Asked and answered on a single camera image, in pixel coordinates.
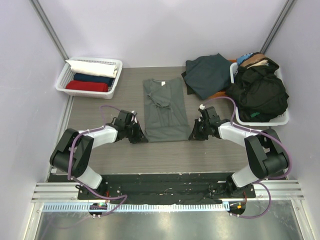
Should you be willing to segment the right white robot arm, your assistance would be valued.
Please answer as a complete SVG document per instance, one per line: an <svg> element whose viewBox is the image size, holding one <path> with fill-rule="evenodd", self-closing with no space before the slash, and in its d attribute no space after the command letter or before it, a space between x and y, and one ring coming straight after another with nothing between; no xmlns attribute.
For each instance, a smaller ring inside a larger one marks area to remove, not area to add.
<svg viewBox="0 0 320 240"><path fill-rule="evenodd" d="M252 184L291 170L291 157L273 129L256 130L220 119L215 108L200 105L189 140L205 141L209 136L231 141L245 148L248 165L226 178L222 192L236 198Z"/></svg>

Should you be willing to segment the aluminium frame post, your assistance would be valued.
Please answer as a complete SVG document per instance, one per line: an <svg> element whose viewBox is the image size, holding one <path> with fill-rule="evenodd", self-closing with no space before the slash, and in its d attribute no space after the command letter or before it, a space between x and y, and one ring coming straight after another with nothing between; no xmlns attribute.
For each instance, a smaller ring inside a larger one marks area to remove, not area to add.
<svg viewBox="0 0 320 240"><path fill-rule="evenodd" d="M278 32L280 31L282 25L286 21L286 18L291 13L292 9L294 8L295 4L297 3L297 0L286 0L280 13L278 14L274 24L272 25L265 41L263 42L260 52L262 54L265 54L268 49L270 48L272 42L276 38Z"/></svg>
<svg viewBox="0 0 320 240"><path fill-rule="evenodd" d="M60 54L60 56L64 60L69 59L69 56L68 56L65 48L63 47L63 45L62 45L62 43L61 43L56 31L54 30L49 18L47 17L47 14L45 13L40 1L39 0L30 0L29 2L32 5L35 13L39 17L42 25L44 26L46 32L48 33L51 41L53 42L53 44L56 47L56 49L57 49L58 53Z"/></svg>

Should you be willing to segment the white plastic basket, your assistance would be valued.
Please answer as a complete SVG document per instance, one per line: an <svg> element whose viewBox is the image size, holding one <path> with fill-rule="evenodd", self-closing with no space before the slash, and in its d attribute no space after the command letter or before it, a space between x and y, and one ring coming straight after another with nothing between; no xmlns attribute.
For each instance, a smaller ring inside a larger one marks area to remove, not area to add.
<svg viewBox="0 0 320 240"><path fill-rule="evenodd" d="M122 61L116 59L72 57L65 61L55 89L70 96L110 100L122 68Z"/></svg>
<svg viewBox="0 0 320 240"><path fill-rule="evenodd" d="M235 82L235 76L238 73L238 65L236 62L232 63L229 67L230 72L230 82L233 84ZM239 109L238 107L235 108L235 119L236 121L243 125L243 126L250 126L250 127L275 127L275 126L283 126L289 122L289 109L287 108L286 111L277 116L276 118L271 119L268 122L246 122L240 119Z"/></svg>

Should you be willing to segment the grey t shirt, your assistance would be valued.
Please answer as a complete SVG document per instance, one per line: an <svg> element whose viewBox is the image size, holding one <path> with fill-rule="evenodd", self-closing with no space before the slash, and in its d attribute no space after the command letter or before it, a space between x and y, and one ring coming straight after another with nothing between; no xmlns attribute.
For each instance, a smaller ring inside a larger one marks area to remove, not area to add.
<svg viewBox="0 0 320 240"><path fill-rule="evenodd" d="M188 122L183 81L147 79L142 82L144 132L149 143L187 141Z"/></svg>

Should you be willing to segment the dark teal t shirt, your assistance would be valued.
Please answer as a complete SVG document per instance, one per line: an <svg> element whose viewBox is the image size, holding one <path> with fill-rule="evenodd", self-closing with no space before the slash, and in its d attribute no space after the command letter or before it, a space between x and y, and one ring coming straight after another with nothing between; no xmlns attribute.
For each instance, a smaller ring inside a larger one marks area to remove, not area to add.
<svg viewBox="0 0 320 240"><path fill-rule="evenodd" d="M225 90L231 83L231 65L232 62L219 53L187 60L185 71L181 74L187 93L206 100Z"/></svg>

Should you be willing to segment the white rolled t shirt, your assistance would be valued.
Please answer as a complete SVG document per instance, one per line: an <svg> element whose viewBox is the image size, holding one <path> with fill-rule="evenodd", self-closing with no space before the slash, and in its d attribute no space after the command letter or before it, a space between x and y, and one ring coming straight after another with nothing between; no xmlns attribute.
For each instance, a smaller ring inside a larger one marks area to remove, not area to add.
<svg viewBox="0 0 320 240"><path fill-rule="evenodd" d="M115 78L118 73L116 65L79 60L66 60L66 62L70 65L70 69L73 72L79 74Z"/></svg>

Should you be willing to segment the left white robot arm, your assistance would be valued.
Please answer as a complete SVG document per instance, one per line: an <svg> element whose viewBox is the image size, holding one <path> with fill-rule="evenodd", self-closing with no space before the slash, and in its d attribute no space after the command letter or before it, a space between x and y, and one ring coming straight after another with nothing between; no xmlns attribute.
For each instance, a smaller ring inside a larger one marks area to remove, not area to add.
<svg viewBox="0 0 320 240"><path fill-rule="evenodd" d="M92 150L128 139L131 144L147 143L135 111L120 110L110 123L94 129L78 131L68 128L62 134L49 163L67 173L69 179L89 187L89 194L100 200L107 192L104 178L89 166Z"/></svg>

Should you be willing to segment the blue and tan clothes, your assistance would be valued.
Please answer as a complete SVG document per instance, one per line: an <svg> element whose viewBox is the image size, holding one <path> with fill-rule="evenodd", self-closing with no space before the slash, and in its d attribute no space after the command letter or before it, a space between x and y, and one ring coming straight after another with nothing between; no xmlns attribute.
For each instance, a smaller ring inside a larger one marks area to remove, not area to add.
<svg viewBox="0 0 320 240"><path fill-rule="evenodd" d="M251 52L242 55L241 57L236 59L236 63L239 67L249 67L253 64L256 64L262 60L264 60L266 56L260 52Z"/></svg>

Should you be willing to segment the navy rolled t shirt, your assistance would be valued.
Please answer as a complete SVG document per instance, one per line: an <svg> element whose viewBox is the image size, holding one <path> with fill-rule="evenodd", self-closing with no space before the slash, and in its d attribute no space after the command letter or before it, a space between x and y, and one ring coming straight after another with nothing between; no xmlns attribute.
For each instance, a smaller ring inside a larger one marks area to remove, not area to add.
<svg viewBox="0 0 320 240"><path fill-rule="evenodd" d="M108 86L111 86L114 82L114 78L106 77L106 76L95 76L95 75L87 75L82 73L76 73L73 76L75 81L82 81L82 82L93 82L93 83L104 83Z"/></svg>

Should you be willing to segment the red rolled t shirt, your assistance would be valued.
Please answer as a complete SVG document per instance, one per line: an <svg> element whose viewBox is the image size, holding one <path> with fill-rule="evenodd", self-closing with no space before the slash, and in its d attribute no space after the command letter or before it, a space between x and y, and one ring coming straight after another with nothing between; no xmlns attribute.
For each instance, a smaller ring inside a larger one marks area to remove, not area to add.
<svg viewBox="0 0 320 240"><path fill-rule="evenodd" d="M66 87L68 90L77 90L77 91L90 91L90 92L107 92L109 86L103 82L91 82L91 81L70 81Z"/></svg>

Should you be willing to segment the black clothes pile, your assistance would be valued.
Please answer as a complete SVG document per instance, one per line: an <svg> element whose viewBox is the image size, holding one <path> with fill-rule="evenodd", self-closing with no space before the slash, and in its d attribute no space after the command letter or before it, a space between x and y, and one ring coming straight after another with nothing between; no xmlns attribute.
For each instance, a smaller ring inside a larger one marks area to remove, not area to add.
<svg viewBox="0 0 320 240"><path fill-rule="evenodd" d="M234 100L243 122L269 122L286 111L289 95L276 76L279 68L268 57L248 67L238 66L225 94Z"/></svg>

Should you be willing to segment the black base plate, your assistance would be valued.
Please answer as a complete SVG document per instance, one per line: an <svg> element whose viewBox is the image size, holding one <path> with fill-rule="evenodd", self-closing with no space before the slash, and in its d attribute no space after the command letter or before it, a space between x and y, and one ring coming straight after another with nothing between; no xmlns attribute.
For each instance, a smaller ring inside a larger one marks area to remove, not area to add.
<svg viewBox="0 0 320 240"><path fill-rule="evenodd" d="M254 199L257 187L249 184L236 188L230 183L230 172L209 173L151 173L104 174L102 186L91 193L77 184L79 200L107 197L110 203L119 204L126 195L128 205L205 205L221 204L223 199Z"/></svg>

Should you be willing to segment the right aluminium frame post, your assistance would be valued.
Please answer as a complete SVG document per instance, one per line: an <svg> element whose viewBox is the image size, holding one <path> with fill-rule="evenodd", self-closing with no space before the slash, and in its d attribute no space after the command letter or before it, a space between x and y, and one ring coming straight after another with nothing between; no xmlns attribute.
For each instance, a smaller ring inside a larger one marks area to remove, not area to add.
<svg viewBox="0 0 320 240"><path fill-rule="evenodd" d="M297 3L297 0L286 0L280 13L278 14L274 24L272 25L265 41L263 42L260 52L262 54L265 54L268 49L270 48L272 42L276 38L278 32L280 31L282 25L286 21L286 18L291 13L292 9L294 8L295 4Z"/></svg>

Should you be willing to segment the left aluminium frame post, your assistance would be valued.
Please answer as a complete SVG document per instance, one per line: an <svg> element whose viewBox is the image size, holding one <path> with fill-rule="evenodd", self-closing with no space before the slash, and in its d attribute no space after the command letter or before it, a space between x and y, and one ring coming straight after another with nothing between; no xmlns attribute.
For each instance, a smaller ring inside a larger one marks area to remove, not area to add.
<svg viewBox="0 0 320 240"><path fill-rule="evenodd" d="M47 17L47 14L45 13L40 1L39 0L30 0L29 2L32 5L35 13L39 17L42 25L44 26L46 32L48 33L51 41L53 42L53 44L56 47L56 49L57 49L58 53L60 54L60 56L64 60L69 59L69 56L68 56L65 48L63 47L63 45L62 45L62 43L61 43L56 31L54 30L49 18Z"/></svg>

